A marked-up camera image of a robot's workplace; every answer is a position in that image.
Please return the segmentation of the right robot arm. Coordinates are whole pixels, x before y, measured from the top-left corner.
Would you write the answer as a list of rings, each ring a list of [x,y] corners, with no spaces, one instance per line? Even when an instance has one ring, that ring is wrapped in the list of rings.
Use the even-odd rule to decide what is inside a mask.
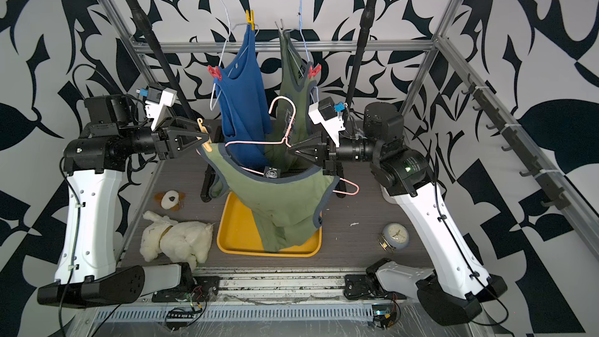
[[[290,153],[335,175],[341,162],[367,162],[390,204],[411,221],[432,268],[411,268],[382,259],[367,269],[376,293],[417,300],[439,325],[473,322],[483,303],[507,290],[466,244],[441,196],[438,181],[419,151],[404,142],[404,117],[396,106],[376,102],[364,110],[363,137],[344,138],[349,108],[332,99],[310,105],[308,116],[323,131],[291,146]]]

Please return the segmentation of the light green tank top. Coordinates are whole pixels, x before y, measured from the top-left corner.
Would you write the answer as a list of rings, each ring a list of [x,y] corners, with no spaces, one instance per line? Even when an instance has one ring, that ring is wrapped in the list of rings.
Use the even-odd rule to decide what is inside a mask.
[[[238,165],[224,144],[211,150],[198,148],[226,190],[232,191],[252,211],[263,249],[276,253],[301,246],[321,229],[321,212],[340,178],[327,176],[312,166],[300,174],[267,178]]]

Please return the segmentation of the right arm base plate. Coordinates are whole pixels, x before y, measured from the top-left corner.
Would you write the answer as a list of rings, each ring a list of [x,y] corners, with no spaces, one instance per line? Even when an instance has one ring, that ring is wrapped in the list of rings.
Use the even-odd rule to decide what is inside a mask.
[[[343,296],[348,300],[397,300],[396,293],[382,289],[378,282],[368,275],[345,275]]]

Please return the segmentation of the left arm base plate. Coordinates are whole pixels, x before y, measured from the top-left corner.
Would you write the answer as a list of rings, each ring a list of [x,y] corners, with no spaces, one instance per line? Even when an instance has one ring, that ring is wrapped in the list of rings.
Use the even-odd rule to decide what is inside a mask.
[[[154,293],[151,301],[153,303],[191,301],[201,304],[218,295],[220,280],[219,276],[197,276],[189,284]]]

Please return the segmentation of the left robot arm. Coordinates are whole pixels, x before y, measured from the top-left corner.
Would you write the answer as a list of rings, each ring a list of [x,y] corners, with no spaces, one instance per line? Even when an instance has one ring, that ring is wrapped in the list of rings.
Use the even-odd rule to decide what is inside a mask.
[[[198,121],[165,117],[169,104],[148,102],[151,126],[134,124],[125,95],[87,98],[90,122],[72,140],[59,164],[68,186],[69,211],[62,254],[53,283],[39,288],[40,305],[89,308],[131,304],[162,290],[191,290],[190,265],[118,268],[115,209],[126,163],[134,154],[176,159],[208,142]]]

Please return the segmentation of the beige wooden clothespin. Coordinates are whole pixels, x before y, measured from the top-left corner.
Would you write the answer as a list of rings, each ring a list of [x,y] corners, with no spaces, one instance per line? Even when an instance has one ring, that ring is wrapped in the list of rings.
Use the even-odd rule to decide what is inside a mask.
[[[204,125],[204,120],[202,118],[198,118],[197,119],[197,124],[198,124],[198,128],[199,128],[200,132],[202,134],[207,135],[207,138],[210,138],[210,134],[209,134],[208,128]]]

